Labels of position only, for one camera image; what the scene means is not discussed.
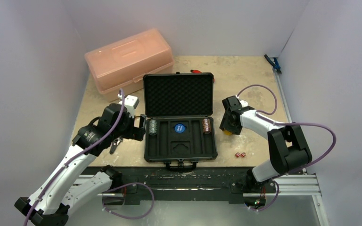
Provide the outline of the yellow big blind button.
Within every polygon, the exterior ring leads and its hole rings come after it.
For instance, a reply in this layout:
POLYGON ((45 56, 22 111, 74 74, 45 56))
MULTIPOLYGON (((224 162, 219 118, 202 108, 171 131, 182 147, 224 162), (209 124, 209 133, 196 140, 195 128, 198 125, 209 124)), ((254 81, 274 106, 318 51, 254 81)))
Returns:
POLYGON ((230 136, 230 135, 233 134, 232 132, 230 132, 230 131, 228 131, 228 130, 224 130, 223 132, 224 132, 224 134, 226 134, 226 135, 228 135, 228 136, 230 136))

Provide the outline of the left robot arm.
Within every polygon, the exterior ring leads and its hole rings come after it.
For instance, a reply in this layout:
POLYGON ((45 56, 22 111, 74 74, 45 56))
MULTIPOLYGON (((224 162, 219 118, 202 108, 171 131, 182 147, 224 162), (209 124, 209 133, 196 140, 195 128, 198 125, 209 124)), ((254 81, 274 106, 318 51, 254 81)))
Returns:
POLYGON ((110 165, 81 185, 73 187, 73 184, 117 138, 143 139, 143 122, 139 127, 134 126, 137 105, 136 99, 110 104, 100 117, 79 129, 65 157, 43 185, 29 197, 20 197, 15 202, 16 209, 25 216, 24 225, 31 222, 36 226, 64 226, 99 193, 126 190, 122 174, 110 165))

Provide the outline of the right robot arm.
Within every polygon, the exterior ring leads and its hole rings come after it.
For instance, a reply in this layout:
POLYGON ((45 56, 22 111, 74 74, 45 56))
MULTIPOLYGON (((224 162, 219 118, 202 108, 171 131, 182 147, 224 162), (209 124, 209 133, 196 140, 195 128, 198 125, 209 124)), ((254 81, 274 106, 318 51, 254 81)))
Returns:
POLYGON ((264 183, 312 161, 312 154, 299 125, 281 123, 261 115, 256 109, 243 105, 236 96, 222 100, 225 109, 220 129, 239 135, 249 129, 268 141, 269 159, 247 171, 246 186, 256 192, 264 183))

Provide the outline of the black foam-lined poker case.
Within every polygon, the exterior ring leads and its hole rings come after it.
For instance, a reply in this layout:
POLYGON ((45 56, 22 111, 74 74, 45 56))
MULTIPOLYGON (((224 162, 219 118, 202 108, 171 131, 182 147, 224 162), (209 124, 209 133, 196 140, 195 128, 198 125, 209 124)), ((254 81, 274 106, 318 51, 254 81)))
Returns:
POLYGON ((190 171, 217 158, 212 73, 147 74, 143 89, 145 161, 190 171))

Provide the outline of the blue small blind button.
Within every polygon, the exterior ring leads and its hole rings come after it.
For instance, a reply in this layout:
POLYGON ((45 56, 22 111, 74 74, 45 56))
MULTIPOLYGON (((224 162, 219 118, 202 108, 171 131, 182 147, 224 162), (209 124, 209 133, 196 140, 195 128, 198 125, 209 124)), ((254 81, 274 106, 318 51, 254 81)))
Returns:
POLYGON ((177 133, 183 133, 185 131, 186 127, 179 123, 177 124, 175 127, 174 127, 174 131, 177 132, 177 133))

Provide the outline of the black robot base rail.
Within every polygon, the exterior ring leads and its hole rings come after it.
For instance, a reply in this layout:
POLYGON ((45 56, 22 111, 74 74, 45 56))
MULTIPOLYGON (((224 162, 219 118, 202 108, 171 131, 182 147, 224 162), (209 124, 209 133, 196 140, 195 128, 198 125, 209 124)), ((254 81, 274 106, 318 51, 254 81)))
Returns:
POLYGON ((281 186, 270 180, 258 186, 246 184, 250 167, 197 167, 175 172, 161 167, 114 167, 115 184, 126 188, 103 194, 108 206, 139 205, 142 201, 212 201, 258 207, 281 195, 281 186))

